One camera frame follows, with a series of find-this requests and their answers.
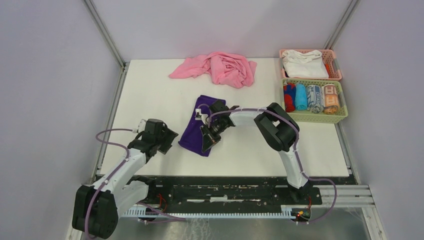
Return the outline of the purple cloth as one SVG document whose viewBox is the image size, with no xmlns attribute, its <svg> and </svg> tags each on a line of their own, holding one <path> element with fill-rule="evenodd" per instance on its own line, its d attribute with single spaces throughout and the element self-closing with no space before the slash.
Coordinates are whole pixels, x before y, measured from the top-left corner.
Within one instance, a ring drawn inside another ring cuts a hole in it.
<svg viewBox="0 0 424 240">
<path fill-rule="evenodd" d="M 202 139 L 202 132 L 200 127 L 203 125 L 203 122 L 201 120 L 195 120 L 195 115 L 196 115 L 196 107 L 198 107 L 199 105 L 203 105 L 200 107 L 201 112 L 204 113 L 209 113 L 209 107 L 211 106 L 214 102 L 216 101 L 223 101 L 223 103 L 226 103 L 226 100 L 224 99 L 220 99 L 220 98 L 215 98 L 215 97 L 211 97 L 211 96 L 207 96 L 207 95 L 200 95 L 194 105 L 194 109 L 192 111 L 191 114 L 191 118 L 187 124 L 186 129 L 184 130 L 178 144 L 183 147 L 184 149 L 191 151 L 195 154 L 198 154 L 202 157 L 208 157 L 211 150 L 207 150 L 206 152 L 202 152 L 202 144 L 203 144 L 203 139 Z"/>
</svg>

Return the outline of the red blue patterned towel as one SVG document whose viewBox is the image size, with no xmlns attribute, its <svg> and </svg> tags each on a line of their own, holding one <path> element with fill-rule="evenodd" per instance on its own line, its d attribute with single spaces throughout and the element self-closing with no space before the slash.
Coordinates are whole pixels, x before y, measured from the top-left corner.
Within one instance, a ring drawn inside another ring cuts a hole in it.
<svg viewBox="0 0 424 240">
<path fill-rule="evenodd" d="M 295 111 L 296 86 L 293 83 L 287 83 L 283 86 L 283 98 L 285 111 L 287 113 Z"/>
</svg>

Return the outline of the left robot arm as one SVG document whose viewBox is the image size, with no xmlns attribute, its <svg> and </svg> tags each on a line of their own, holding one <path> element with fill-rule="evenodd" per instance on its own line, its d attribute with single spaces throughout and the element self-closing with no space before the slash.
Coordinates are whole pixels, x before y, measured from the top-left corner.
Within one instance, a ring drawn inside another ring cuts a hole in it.
<svg viewBox="0 0 424 240">
<path fill-rule="evenodd" d="M 150 204 L 157 198 L 155 187 L 143 180 L 134 180 L 133 176 L 157 153 L 165 155 L 178 133 L 154 118 L 142 121 L 139 128 L 131 132 L 136 136 L 127 145 L 111 143 L 124 149 L 115 167 L 76 191 L 71 225 L 88 240 L 109 238 L 127 210 L 140 201 Z"/>
</svg>

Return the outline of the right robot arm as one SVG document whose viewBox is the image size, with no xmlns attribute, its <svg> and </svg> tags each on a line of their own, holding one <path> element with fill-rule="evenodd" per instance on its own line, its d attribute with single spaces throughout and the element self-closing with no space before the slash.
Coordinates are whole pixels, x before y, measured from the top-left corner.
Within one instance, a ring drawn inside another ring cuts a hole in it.
<svg viewBox="0 0 424 240">
<path fill-rule="evenodd" d="M 221 140 L 221 133 L 230 127 L 252 126 L 258 128 L 265 142 L 278 152 L 287 174 L 289 199 L 295 204 L 302 204 L 309 198 L 308 188 L 311 181 L 306 176 L 297 143 L 300 138 L 298 124 L 278 104 L 271 103 L 262 108 L 241 108 L 234 105 L 227 107 L 217 100 L 208 107 L 209 114 L 202 113 L 202 104 L 194 110 L 194 118 L 202 121 L 201 151 L 210 150 Z"/>
</svg>

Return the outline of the crumpled pink cloth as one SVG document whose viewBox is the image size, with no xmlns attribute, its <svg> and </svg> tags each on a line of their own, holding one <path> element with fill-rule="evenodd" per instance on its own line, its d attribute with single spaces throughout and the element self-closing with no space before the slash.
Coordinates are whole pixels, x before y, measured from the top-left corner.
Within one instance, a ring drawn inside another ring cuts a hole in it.
<svg viewBox="0 0 424 240">
<path fill-rule="evenodd" d="M 250 87 L 255 82 L 257 63 L 245 56 L 221 51 L 187 57 L 171 74 L 171 79 L 197 78 L 208 74 L 215 85 L 236 89 Z"/>
</svg>

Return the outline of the rolled light blue towel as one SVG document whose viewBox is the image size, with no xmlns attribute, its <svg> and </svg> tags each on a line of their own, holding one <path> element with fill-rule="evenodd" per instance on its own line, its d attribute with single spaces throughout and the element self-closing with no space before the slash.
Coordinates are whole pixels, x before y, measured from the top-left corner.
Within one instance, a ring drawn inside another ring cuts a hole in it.
<svg viewBox="0 0 424 240">
<path fill-rule="evenodd" d="M 297 111 L 304 111 L 308 107 L 306 87 L 301 83 L 297 83 L 295 87 L 296 87 L 295 100 L 294 100 L 295 109 Z"/>
</svg>

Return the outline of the green plastic basket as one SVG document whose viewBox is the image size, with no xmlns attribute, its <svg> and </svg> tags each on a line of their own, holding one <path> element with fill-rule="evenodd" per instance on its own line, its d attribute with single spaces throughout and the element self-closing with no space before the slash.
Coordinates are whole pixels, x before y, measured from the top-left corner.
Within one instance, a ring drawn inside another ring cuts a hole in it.
<svg viewBox="0 0 424 240">
<path fill-rule="evenodd" d="M 342 85 L 338 81 L 332 80 L 318 80 L 318 79 L 302 79 L 302 78 L 282 78 L 281 79 L 281 91 L 283 86 L 287 83 L 301 83 L 306 87 L 309 85 L 324 86 L 327 84 L 334 84 L 337 91 L 337 99 L 339 100 L 340 108 L 335 114 L 325 114 L 325 113 L 312 113 L 309 110 L 295 110 L 289 112 L 288 114 L 296 122 L 311 122 L 311 123 L 325 123 L 325 124 L 337 124 L 344 118 L 348 116 L 348 108 L 343 93 Z M 283 108 L 285 108 L 284 93 L 283 91 L 280 94 L 280 101 Z"/>
</svg>

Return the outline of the white folded cloth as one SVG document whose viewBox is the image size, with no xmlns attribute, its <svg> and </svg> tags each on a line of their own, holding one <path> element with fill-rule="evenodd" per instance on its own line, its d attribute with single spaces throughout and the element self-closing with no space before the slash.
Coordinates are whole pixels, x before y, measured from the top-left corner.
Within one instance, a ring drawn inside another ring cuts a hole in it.
<svg viewBox="0 0 424 240">
<path fill-rule="evenodd" d="M 281 53 L 283 68 L 289 78 L 327 79 L 329 75 L 322 56 L 319 50 L 302 53 L 289 49 Z"/>
</svg>

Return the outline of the orange item in pink basket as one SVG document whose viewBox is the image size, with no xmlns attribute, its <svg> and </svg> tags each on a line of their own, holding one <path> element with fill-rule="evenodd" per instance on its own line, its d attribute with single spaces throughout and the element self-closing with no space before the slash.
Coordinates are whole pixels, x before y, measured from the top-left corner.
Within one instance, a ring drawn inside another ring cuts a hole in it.
<svg viewBox="0 0 424 240">
<path fill-rule="evenodd" d="M 326 68 L 326 71 L 327 71 L 328 75 L 331 76 L 331 69 L 330 69 L 329 64 L 325 63 L 324 66 Z"/>
</svg>

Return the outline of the pink plastic basket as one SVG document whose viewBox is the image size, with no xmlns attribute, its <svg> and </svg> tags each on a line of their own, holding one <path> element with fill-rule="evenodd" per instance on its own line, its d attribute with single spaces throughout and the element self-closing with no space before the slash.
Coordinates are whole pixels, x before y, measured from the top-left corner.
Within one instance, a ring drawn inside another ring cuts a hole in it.
<svg viewBox="0 0 424 240">
<path fill-rule="evenodd" d="M 281 76 L 283 78 L 300 78 L 300 77 L 288 77 L 287 73 L 284 70 L 283 63 L 282 63 L 282 52 L 285 50 L 292 50 L 292 49 L 281 49 L 279 51 L 279 60 L 281 65 Z M 313 51 L 312 49 L 294 49 L 296 51 L 299 51 L 301 53 L 307 53 L 310 51 Z M 342 79 L 342 72 L 339 67 L 336 54 L 333 50 L 329 49 L 314 49 L 322 52 L 322 60 L 324 64 L 329 64 L 329 68 L 331 71 L 331 75 L 328 78 L 301 78 L 301 79 L 309 79 L 309 80 L 329 80 L 329 81 L 340 81 Z"/>
</svg>

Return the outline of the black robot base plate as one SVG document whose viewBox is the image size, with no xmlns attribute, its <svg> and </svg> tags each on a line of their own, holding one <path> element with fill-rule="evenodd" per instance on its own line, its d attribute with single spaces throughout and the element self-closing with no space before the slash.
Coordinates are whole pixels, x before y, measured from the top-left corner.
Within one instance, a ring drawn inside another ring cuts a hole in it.
<svg viewBox="0 0 424 240">
<path fill-rule="evenodd" d="M 286 177 L 139 176 L 148 185 L 143 203 L 167 214 L 261 214 L 322 205 L 319 188 L 289 186 Z"/>
</svg>

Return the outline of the aluminium frame rails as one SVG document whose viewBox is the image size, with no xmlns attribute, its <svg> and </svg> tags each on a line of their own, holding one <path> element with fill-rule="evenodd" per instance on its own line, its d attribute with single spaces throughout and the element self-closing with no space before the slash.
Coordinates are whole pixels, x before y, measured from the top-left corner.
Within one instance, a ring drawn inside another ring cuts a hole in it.
<svg viewBox="0 0 424 240">
<path fill-rule="evenodd" d="M 111 235 L 118 240 L 385 240 L 369 187 L 319 187 L 321 205 L 311 219 L 123 217 Z"/>
</svg>

